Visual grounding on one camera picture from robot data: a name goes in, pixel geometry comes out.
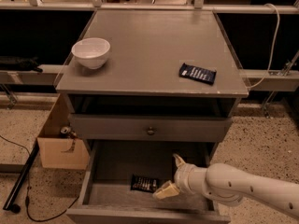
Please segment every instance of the floor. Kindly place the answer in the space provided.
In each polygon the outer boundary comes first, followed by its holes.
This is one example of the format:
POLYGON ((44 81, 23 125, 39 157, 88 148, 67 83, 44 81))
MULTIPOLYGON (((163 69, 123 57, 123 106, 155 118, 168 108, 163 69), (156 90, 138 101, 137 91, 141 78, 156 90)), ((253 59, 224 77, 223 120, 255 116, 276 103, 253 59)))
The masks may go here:
MULTIPOLYGON (((19 102, 7 110, 8 101, 0 95, 0 135, 29 149, 45 122, 55 98, 20 96, 19 102)), ((224 162, 255 175, 283 179, 299 184, 299 131, 284 103, 271 106, 272 118, 267 119, 260 105, 242 103, 234 113, 234 123, 220 143, 212 163, 224 162)), ((2 163, 24 163, 26 151, 0 140, 2 163)), ((40 156, 30 172, 29 213, 35 219, 45 219, 63 212, 78 196, 84 171, 45 169, 40 156)), ((17 175, 0 174, 0 205, 3 206, 17 175)), ((0 211, 0 223, 34 223, 26 215, 24 200, 27 183, 16 200, 19 214, 0 211)), ((222 215, 229 215, 232 224, 299 223, 263 204, 246 199, 238 207, 219 205, 222 215)), ((50 224, 73 224, 66 215, 48 221, 50 224)))

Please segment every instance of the bowl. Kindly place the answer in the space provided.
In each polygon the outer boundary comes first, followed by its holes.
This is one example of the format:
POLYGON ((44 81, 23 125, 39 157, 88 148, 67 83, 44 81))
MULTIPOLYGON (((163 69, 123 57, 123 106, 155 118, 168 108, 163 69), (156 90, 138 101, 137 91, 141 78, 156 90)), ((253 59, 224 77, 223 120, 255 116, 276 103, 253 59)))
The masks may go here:
POLYGON ((75 60, 89 69, 103 66, 109 57, 110 43, 102 38, 86 38, 72 47, 75 60))

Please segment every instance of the closed drawer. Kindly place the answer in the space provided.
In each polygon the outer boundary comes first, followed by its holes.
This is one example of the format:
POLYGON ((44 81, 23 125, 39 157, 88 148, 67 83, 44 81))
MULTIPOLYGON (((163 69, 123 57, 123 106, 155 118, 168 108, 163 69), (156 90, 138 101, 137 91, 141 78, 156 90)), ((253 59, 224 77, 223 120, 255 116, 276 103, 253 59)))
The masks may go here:
POLYGON ((152 193, 131 190, 132 175, 159 180, 176 171, 172 154, 205 166, 205 144, 147 141, 96 141, 77 207, 67 210, 76 223, 229 223, 201 195, 155 200, 152 193))
POLYGON ((80 138, 149 141, 221 142, 230 118, 71 115, 80 138))

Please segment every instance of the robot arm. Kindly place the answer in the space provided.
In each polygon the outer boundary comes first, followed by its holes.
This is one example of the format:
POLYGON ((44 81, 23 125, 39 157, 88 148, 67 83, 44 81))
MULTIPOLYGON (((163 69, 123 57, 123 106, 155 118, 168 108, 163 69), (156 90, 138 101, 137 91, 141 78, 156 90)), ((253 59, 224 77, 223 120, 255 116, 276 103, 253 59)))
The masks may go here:
POLYGON ((233 166, 216 163, 200 168, 174 155, 175 183, 164 183, 153 194, 163 199, 182 193, 200 193, 218 203, 236 206, 243 197, 268 205, 290 217, 299 218, 299 185, 268 177, 251 175, 233 166))

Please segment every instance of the gray dresser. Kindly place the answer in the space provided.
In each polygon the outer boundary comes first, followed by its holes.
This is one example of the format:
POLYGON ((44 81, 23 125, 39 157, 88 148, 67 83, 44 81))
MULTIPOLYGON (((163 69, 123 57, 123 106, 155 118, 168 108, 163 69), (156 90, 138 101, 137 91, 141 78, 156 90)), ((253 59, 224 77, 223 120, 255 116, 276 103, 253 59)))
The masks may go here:
POLYGON ((111 44, 98 70, 74 59, 57 86, 70 123, 90 148, 76 223, 228 223, 201 196, 156 201, 132 175, 176 171, 172 154, 207 166, 248 91, 212 12, 98 10, 84 37, 111 44), (179 77, 183 63, 217 70, 213 86, 179 77))

